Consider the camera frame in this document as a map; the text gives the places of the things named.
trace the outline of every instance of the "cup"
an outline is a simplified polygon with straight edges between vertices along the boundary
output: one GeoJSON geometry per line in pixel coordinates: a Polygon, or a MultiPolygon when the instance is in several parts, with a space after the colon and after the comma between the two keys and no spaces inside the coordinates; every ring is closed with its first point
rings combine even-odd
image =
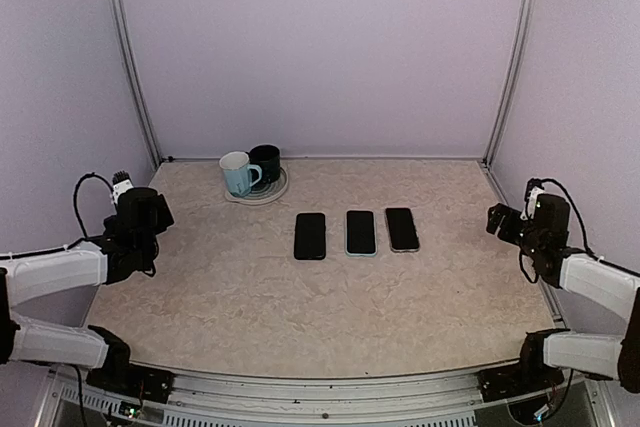
{"type": "Polygon", "coordinates": [[[280,149],[275,145],[258,145],[249,152],[249,159],[262,169],[262,180],[258,187],[266,186],[280,178],[280,149]]]}
{"type": "Polygon", "coordinates": [[[259,165],[249,163],[246,152],[229,152],[220,159],[220,168],[224,174],[229,193],[234,197],[246,197],[251,187],[262,180],[262,169],[259,165]],[[251,180],[251,171],[255,170],[258,177],[251,180]]]}

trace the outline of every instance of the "beige marble tabletop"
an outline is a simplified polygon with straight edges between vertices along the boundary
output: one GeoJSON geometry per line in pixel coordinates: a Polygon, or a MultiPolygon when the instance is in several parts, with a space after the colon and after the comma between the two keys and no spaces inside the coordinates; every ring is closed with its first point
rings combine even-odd
{"type": "Polygon", "coordinates": [[[195,371],[340,378],[424,373],[516,358],[553,326],[517,249],[485,232],[496,203],[475,162],[293,160],[287,193],[224,200],[217,163],[165,163],[152,186],[176,224],[158,274],[103,286],[88,323],[132,359],[195,371]],[[410,207],[421,249],[393,253],[385,207],[410,207]],[[348,257],[348,209],[375,212],[378,254],[348,257]],[[293,258],[296,214],[324,212],[327,257],[293,258]]]}

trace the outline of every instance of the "smartphone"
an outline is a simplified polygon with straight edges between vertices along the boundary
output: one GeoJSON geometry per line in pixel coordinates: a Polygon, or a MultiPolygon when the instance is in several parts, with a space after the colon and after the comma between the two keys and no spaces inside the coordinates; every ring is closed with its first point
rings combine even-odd
{"type": "Polygon", "coordinates": [[[390,208],[385,210],[389,242],[393,252],[417,252],[420,241],[413,223],[411,209],[390,208]]]}
{"type": "Polygon", "coordinates": [[[369,210],[347,211],[346,252],[348,255],[376,255],[376,223],[369,210]]]}
{"type": "Polygon", "coordinates": [[[307,212],[296,216],[293,256],[297,260],[322,260],[327,255],[324,214],[307,212]]]}

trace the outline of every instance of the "robotic hand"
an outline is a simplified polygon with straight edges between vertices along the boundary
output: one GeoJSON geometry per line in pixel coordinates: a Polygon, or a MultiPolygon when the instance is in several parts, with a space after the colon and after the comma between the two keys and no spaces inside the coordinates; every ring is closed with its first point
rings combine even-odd
{"type": "Polygon", "coordinates": [[[129,364],[129,346],[106,329],[65,327],[11,310],[54,292],[120,282],[136,271],[155,275],[156,236],[174,223],[164,196],[134,187],[126,172],[118,172],[113,183],[116,214],[104,220],[102,235],[47,251],[0,256],[0,364],[81,365],[92,369],[89,384],[138,397],[142,382],[145,390],[156,390],[155,384],[168,390],[171,374],[129,364]]]}
{"type": "Polygon", "coordinates": [[[561,368],[584,372],[596,380],[619,380],[627,391],[640,393],[639,274],[595,255],[566,189],[554,179],[531,179],[524,211],[503,204],[491,207],[487,232],[520,248],[520,269],[529,282],[542,279],[555,288],[589,298],[616,313],[628,327],[624,337],[578,334],[567,329],[528,334],[518,364],[480,373],[485,400],[561,383],[561,368]],[[545,192],[546,183],[559,186],[570,204],[563,197],[545,192]],[[582,229],[583,249],[567,246],[571,207],[582,229]],[[533,278],[525,270],[525,259],[532,263],[533,278]]]}

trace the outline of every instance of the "white wall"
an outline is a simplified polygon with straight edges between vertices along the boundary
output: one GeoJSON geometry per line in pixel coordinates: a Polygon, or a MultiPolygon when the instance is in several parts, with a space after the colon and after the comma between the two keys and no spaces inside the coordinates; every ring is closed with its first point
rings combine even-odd
{"type": "Polygon", "coordinates": [[[124,0],[165,156],[484,153],[520,0],[124,0]]]}
{"type": "MultiPolygon", "coordinates": [[[[73,187],[88,171],[151,165],[136,123],[108,0],[0,0],[0,252],[77,239],[73,187]]],[[[108,192],[87,182],[80,209],[91,233],[111,213],[108,192]]],[[[93,289],[39,299],[26,315],[78,325],[93,289]]],[[[0,366],[0,424],[29,425],[46,368],[0,366]]]]}
{"type": "MultiPolygon", "coordinates": [[[[509,201],[522,206],[530,177],[557,178],[594,250],[640,271],[640,0],[537,0],[526,49],[495,163],[509,201]]],[[[613,314],[559,295],[573,328],[624,332],[613,314]]],[[[637,425],[640,398],[613,390],[622,425],[637,425]]]]}

